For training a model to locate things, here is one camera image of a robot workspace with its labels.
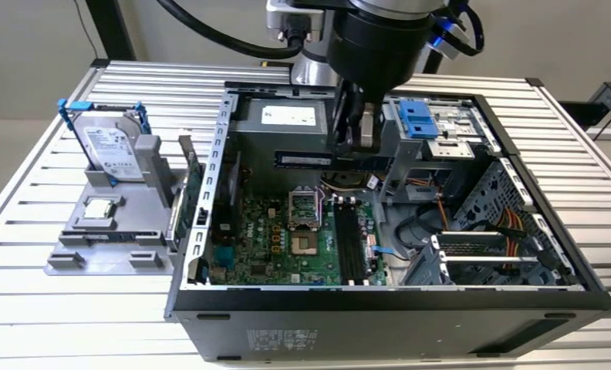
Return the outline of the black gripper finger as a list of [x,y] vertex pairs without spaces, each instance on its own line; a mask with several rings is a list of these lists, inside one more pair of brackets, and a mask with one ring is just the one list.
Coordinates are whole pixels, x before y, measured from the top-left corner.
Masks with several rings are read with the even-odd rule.
[[352,122],[357,118],[357,86],[341,79],[334,89],[334,108],[330,116],[329,148],[334,157],[349,151]]
[[380,151],[384,126],[382,100],[365,97],[362,91],[352,98],[352,157],[361,159]]

